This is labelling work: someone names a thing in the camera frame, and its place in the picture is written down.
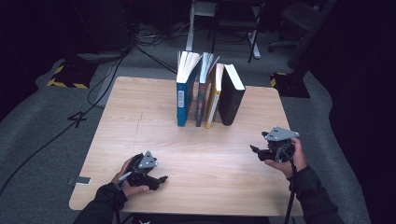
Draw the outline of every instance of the black cable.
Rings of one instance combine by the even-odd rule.
[[[110,71],[108,72],[108,74],[107,74],[107,76],[105,76],[104,78],[102,78],[91,90],[90,90],[90,92],[88,93],[88,103],[90,104],[90,105],[94,105],[94,103],[91,103],[91,100],[90,100],[90,96],[91,96],[91,93],[93,92],[93,90],[94,89],[96,89],[96,87],[98,87],[99,86],[99,84],[101,84],[103,81],[105,81],[106,80],[106,78],[108,78],[109,76],[110,76],[110,74],[111,74],[111,71],[113,70],[113,67],[114,67],[114,65],[117,63],[117,61],[115,61],[114,63],[113,63],[113,65],[111,65],[111,67],[110,67]]]
[[[83,112],[78,119],[74,120],[70,125],[68,125],[65,129],[63,129],[60,133],[58,133],[57,135],[55,135],[55,137],[51,138],[46,144],[44,144],[42,147],[40,147],[38,150],[36,150],[31,156],[29,156],[21,165],[19,165],[17,167],[17,169],[8,177],[8,179],[6,180],[6,182],[3,184],[2,188],[0,189],[0,197],[3,194],[4,190],[6,189],[9,181],[11,181],[11,179],[14,177],[14,175],[30,160],[32,159],[37,153],[39,153],[41,150],[43,150],[45,147],[47,147],[49,144],[51,144],[53,141],[55,141],[57,138],[59,138],[62,134],[64,134],[65,132],[67,132],[67,130],[69,130],[71,127],[73,127],[77,122],[80,122],[82,120],[82,118],[87,115],[93,108],[96,107],[96,105],[103,99],[103,97],[105,97],[108,89],[111,86],[111,83],[113,82],[114,76],[117,73],[117,70],[122,62],[124,58],[121,58],[121,60],[119,60],[119,63],[117,64],[116,69],[114,70],[114,74],[113,77],[111,78],[111,81],[109,83],[109,85],[107,86],[105,92],[102,94],[102,96],[87,110],[87,112]]]
[[[117,224],[121,224],[120,220],[120,208],[119,208],[119,198],[120,198],[120,190],[117,190],[117,193],[113,197],[114,202],[114,214],[116,215]]]
[[[171,65],[169,65],[169,64],[167,64],[167,63],[165,63],[165,62],[163,62],[163,61],[157,59],[156,57],[154,57],[154,56],[148,54],[147,52],[145,52],[144,50],[142,50],[141,48],[139,48],[136,44],[134,45],[134,47],[135,47],[137,50],[139,50],[140,52],[142,52],[143,54],[146,54],[147,56],[149,56],[150,59],[154,60],[156,63],[162,65],[164,68],[166,68],[166,69],[169,70],[170,72],[177,74],[176,68],[174,68],[174,67],[172,67]]]
[[[165,40],[170,40],[170,39],[176,39],[181,37],[182,35],[187,35],[188,33],[185,34],[179,34],[179,32],[183,31],[186,27],[189,26],[189,22],[183,24],[180,28],[176,29],[171,35],[162,35],[162,34],[153,34],[151,32],[150,29],[145,29],[143,31],[145,31],[145,36],[140,36],[141,31],[139,32],[139,34],[137,34],[137,41],[136,44],[139,44],[141,46],[157,46],[160,45],[162,42],[164,42]],[[151,42],[144,42],[141,40],[141,38],[149,38],[152,37],[153,40]]]
[[[122,48],[121,50],[119,50],[119,48],[115,48],[116,46],[114,46],[114,45],[104,45],[104,44],[100,43],[97,40],[97,38],[93,35],[93,33],[91,32],[91,30],[88,27],[87,23],[84,21],[84,18],[82,18],[82,15],[79,12],[79,10],[78,10],[76,4],[74,3],[74,1],[73,0],[69,0],[69,2],[71,3],[71,5],[73,6],[73,9],[78,14],[78,17],[79,17],[81,23],[83,24],[84,28],[86,29],[86,31],[88,32],[90,37],[93,39],[93,41],[98,46],[102,47],[103,49],[107,49],[107,50],[120,51],[120,55],[110,56],[110,57],[83,58],[83,57],[78,56],[84,63],[108,63],[108,62],[113,62],[113,61],[116,61],[118,59],[121,59],[121,58],[125,57],[128,54],[129,50],[132,47],[132,43],[134,42],[134,40],[132,38],[130,38],[129,44],[127,46],[125,46],[124,48]]]
[[[288,204],[288,211],[286,212],[286,216],[285,216],[285,224],[289,223],[291,207],[293,205],[294,194],[295,194],[295,187],[294,187],[295,182],[294,181],[295,181],[295,178],[297,177],[297,168],[294,165],[293,157],[290,158],[290,164],[291,164],[292,175],[290,178],[290,198],[289,198],[289,204]]]
[[[133,217],[134,216],[134,214],[133,213],[131,213],[130,215],[128,215],[128,217],[126,217],[122,222],[121,222],[121,224],[125,224],[131,217]]]

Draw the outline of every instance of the hand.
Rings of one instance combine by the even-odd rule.
[[[113,180],[111,181],[114,184],[117,184],[119,178],[124,174],[129,162],[131,162],[132,158],[126,161],[123,165],[121,170],[114,176]],[[124,181],[122,191],[124,192],[127,198],[132,197],[134,194],[143,193],[149,190],[149,186],[142,185],[138,187],[131,187],[128,181]]]
[[[294,144],[294,148],[295,148],[295,152],[293,155],[294,165],[297,168],[297,172],[299,172],[308,165],[305,159],[305,155],[303,153],[303,146],[301,145],[301,141],[298,138],[293,137],[290,140]],[[293,174],[293,171],[291,170],[290,161],[279,163],[277,161],[266,160],[264,161],[264,163],[273,167],[274,169],[283,172],[286,178],[290,178]]]

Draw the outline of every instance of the wire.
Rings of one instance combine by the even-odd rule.
[[[291,157],[289,159],[289,161],[291,164],[292,175],[291,175],[291,179],[290,179],[290,198],[289,198],[288,210],[287,210],[286,216],[285,216],[285,224],[289,223],[291,207],[292,207],[293,201],[294,201],[294,193],[295,193],[294,183],[295,183],[295,178],[297,177],[297,168],[294,165],[293,157]]]
[[[133,218],[134,214],[130,214],[128,217],[126,217],[121,224],[125,224],[130,218]]]
[[[84,28],[86,29],[86,31],[88,32],[90,37],[93,39],[93,41],[98,46],[102,47],[103,49],[107,49],[107,50],[120,51],[120,55],[112,56],[112,57],[83,58],[83,57],[78,56],[84,63],[108,63],[108,62],[113,62],[113,61],[116,61],[118,59],[121,59],[121,58],[125,57],[128,54],[129,50],[131,49],[132,43],[134,42],[133,38],[130,37],[128,45],[126,45],[121,50],[120,50],[120,47],[117,47],[115,45],[104,45],[104,44],[100,43],[98,41],[98,39],[91,32],[90,28],[88,27],[87,23],[85,22],[84,18],[82,17],[81,13],[79,12],[79,10],[78,10],[76,4],[74,3],[74,1],[73,0],[69,0],[69,2],[71,3],[71,5],[73,6],[73,9],[78,14],[78,17],[79,17],[81,23],[83,24]]]
[[[99,86],[99,84],[101,84],[103,81],[105,81],[106,80],[106,78],[108,78],[109,76],[110,76],[110,74],[111,74],[111,71],[113,70],[113,67],[114,67],[114,65],[117,63],[117,61],[115,61],[114,63],[113,63],[113,65],[111,65],[111,67],[110,67],[110,71],[108,72],[108,74],[104,77],[104,78],[102,78],[91,90],[90,90],[90,92],[88,93],[88,103],[90,104],[90,105],[94,105],[94,103],[91,103],[91,100],[90,100],[90,96],[91,96],[91,93],[93,92],[93,90],[94,89],[96,89],[96,87],[98,87]]]
[[[51,138],[46,144],[44,144],[42,147],[40,147],[38,150],[36,150],[31,156],[29,156],[21,165],[19,165],[18,167],[17,167],[17,169],[15,169],[15,171],[8,177],[8,179],[6,180],[6,182],[3,184],[3,186],[2,186],[2,188],[0,189],[0,197],[1,197],[1,195],[3,194],[3,192],[4,192],[4,190],[6,189],[6,187],[7,187],[7,185],[8,185],[8,183],[9,183],[9,181],[11,181],[11,179],[14,177],[14,175],[30,160],[30,159],[32,159],[37,153],[39,153],[40,151],[42,151],[44,148],[46,148],[49,144],[51,144],[53,141],[55,141],[56,139],[58,139],[62,134],[64,134],[65,132],[67,132],[71,127],[73,127],[77,122],[80,122],[81,120],[82,120],[82,118],[85,116],[85,115],[87,115],[93,108],[95,108],[96,107],[96,105],[103,99],[103,97],[105,97],[105,95],[106,95],[106,93],[107,93],[107,91],[108,91],[108,89],[110,88],[110,86],[111,86],[111,83],[113,82],[113,80],[114,80],[114,77],[115,77],[115,75],[116,75],[116,73],[117,73],[117,70],[118,70],[118,68],[119,68],[119,66],[120,66],[120,64],[121,64],[121,62],[122,62],[122,60],[124,59],[124,57],[123,58],[121,58],[120,60],[119,60],[119,62],[118,62],[118,64],[117,64],[117,67],[116,67],[116,69],[114,70],[114,73],[113,73],[113,77],[111,78],[111,81],[110,81],[110,83],[108,84],[108,86],[107,86],[107,88],[106,88],[106,90],[105,90],[105,92],[102,94],[102,96],[86,111],[86,112],[83,112],[80,116],[79,116],[79,118],[78,119],[76,119],[76,120],[74,120],[70,125],[68,125],[66,128],[64,128],[60,133],[58,133],[57,135],[55,135],[55,137],[53,137],[53,138]]]
[[[151,54],[148,54],[147,52],[145,52],[144,50],[142,50],[141,48],[139,48],[139,46],[137,46],[136,44],[134,45],[134,47],[135,47],[138,51],[140,51],[140,52],[142,52],[143,54],[146,54],[147,56],[149,56],[150,59],[154,60],[156,63],[162,65],[162,66],[163,66],[164,68],[166,68],[167,70],[171,71],[172,73],[177,74],[177,70],[176,70],[176,68],[174,68],[173,66],[171,66],[171,65],[169,65],[168,63],[165,63],[165,62],[163,62],[163,61],[157,59],[156,57],[152,56]]]
[[[201,17],[195,17],[194,21],[197,21]],[[188,33],[181,33],[186,27],[190,25],[189,22],[183,24],[180,28],[178,28],[176,31],[174,31],[171,35],[161,35],[161,34],[153,34],[150,29],[145,29],[141,30],[139,34],[137,34],[137,44],[141,46],[157,46],[160,45],[162,42],[165,40],[170,40],[170,39],[176,39],[181,37],[182,35],[187,35]],[[142,41],[142,38],[153,38],[151,42],[144,42]]]

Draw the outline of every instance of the table leg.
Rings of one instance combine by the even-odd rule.
[[[191,10],[190,10],[190,30],[189,35],[187,36],[187,45],[186,51],[192,51],[192,42],[194,40],[194,18],[195,17],[195,0],[191,1]]]

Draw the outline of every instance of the book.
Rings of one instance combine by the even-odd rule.
[[[215,120],[216,112],[218,111],[219,97],[221,94],[221,79],[223,75],[224,64],[216,63],[215,75],[212,77],[212,83],[210,87],[208,108],[207,108],[207,121],[206,128],[212,126],[212,121]]]
[[[207,89],[210,82],[212,81],[214,74],[213,68],[216,62],[219,60],[219,57],[215,61],[213,61],[213,59],[214,55],[212,53],[204,52],[202,55],[202,66],[198,84],[197,111],[195,115],[197,127],[200,127],[202,123],[202,118],[205,111]]]
[[[233,124],[245,90],[233,64],[225,64],[219,97],[219,115],[224,125]]]
[[[184,127],[189,114],[201,55],[183,51],[179,52],[177,56],[177,126]]]

